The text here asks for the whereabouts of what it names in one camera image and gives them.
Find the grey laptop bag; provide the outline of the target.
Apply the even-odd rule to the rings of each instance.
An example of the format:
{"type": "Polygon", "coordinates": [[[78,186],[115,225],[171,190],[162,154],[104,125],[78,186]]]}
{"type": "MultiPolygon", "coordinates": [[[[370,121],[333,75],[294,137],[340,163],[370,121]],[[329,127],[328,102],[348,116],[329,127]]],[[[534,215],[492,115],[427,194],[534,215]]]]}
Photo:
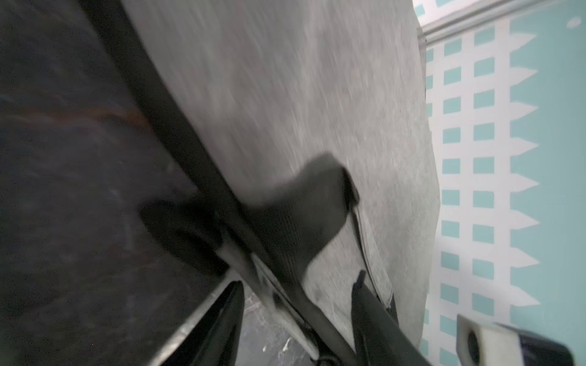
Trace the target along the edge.
{"type": "Polygon", "coordinates": [[[83,1],[196,192],[140,218],[239,274],[316,365],[359,365],[365,285],[419,351],[440,190],[409,1],[83,1]]]}

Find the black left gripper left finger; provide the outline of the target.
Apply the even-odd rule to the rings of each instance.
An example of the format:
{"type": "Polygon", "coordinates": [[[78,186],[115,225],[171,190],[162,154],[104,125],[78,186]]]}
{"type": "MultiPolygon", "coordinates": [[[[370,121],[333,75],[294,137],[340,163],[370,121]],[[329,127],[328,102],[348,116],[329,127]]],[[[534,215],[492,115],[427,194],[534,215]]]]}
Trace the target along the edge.
{"type": "Polygon", "coordinates": [[[234,365],[244,315],[244,286],[231,282],[165,365],[234,365]]]}

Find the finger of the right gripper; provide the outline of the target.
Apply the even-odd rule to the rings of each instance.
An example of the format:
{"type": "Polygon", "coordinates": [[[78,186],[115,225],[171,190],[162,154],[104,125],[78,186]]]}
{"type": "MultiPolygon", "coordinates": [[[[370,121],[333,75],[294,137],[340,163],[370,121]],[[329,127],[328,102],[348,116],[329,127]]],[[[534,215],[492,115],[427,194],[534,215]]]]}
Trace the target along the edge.
{"type": "Polygon", "coordinates": [[[465,366],[575,364],[570,349],[535,332],[457,316],[456,351],[465,366]]]}

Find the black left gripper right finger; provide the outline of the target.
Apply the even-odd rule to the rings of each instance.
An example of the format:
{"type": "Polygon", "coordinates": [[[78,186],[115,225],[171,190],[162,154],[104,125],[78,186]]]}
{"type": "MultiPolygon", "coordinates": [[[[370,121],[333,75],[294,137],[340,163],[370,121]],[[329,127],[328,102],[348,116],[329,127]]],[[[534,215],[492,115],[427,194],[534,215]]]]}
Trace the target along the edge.
{"type": "Polygon", "coordinates": [[[365,285],[361,271],[352,289],[351,319],[359,365],[428,365],[383,305],[365,285]]]}

